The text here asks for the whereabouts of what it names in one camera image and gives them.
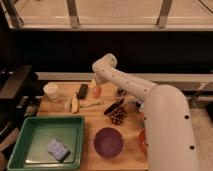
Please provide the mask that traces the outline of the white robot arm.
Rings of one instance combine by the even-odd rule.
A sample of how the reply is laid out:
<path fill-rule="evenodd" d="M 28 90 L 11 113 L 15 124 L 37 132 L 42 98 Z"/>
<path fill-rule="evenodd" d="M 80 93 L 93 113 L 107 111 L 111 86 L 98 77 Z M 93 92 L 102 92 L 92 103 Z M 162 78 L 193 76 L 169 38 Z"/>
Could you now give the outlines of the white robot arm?
<path fill-rule="evenodd" d="M 116 69 L 106 54 L 92 64 L 98 82 L 110 81 L 144 102 L 149 171 L 199 171 L 189 105 L 176 87 L 156 84 Z"/>

